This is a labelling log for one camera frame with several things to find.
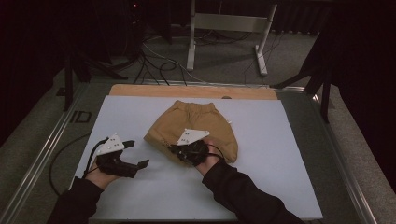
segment person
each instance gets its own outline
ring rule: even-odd
[[[209,152],[216,153],[213,142],[205,140]],[[88,223],[96,211],[96,203],[106,187],[118,176],[107,175],[96,169],[84,179],[75,177],[70,190],[63,193],[55,204],[48,224]],[[280,199],[258,189],[250,177],[240,173],[215,156],[208,156],[195,167],[204,177],[202,182],[214,195],[216,202],[235,213],[242,223],[299,224],[303,223],[288,211]]]

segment white board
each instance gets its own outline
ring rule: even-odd
[[[286,208],[303,219],[322,218],[318,201],[280,101],[221,100],[107,96],[78,165],[81,177],[93,147],[113,133],[122,141],[135,140],[121,159],[148,167],[135,178],[113,182],[102,194],[94,219],[111,220],[230,220],[235,215],[213,200],[195,168],[169,161],[143,137],[154,121],[175,100],[214,103],[232,122],[238,159],[232,164],[249,175],[261,190],[280,198]]]

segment brown pants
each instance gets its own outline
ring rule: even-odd
[[[167,147],[175,145],[185,129],[209,131],[210,135],[207,138],[213,140],[225,160],[227,162],[236,161],[238,144],[233,135],[233,129],[213,103],[199,105],[175,101],[154,122],[144,139],[172,161],[184,164]]]

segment black sweater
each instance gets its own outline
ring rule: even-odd
[[[215,200],[234,212],[241,222],[303,223],[286,210],[277,197],[259,190],[250,177],[224,161],[219,161],[207,172],[203,183],[212,190]],[[55,204],[48,224],[88,223],[102,192],[89,180],[76,177],[73,187]]]

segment white metal stand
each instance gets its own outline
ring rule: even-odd
[[[260,68],[260,74],[262,76],[266,76],[267,68],[262,55],[262,50],[270,32],[275,11],[276,5],[271,5],[267,18],[195,13],[195,0],[191,0],[191,31],[189,55],[187,58],[187,70],[193,71],[194,69],[195,29],[228,30],[256,33],[263,32],[262,40],[260,44],[255,47],[255,49]]]

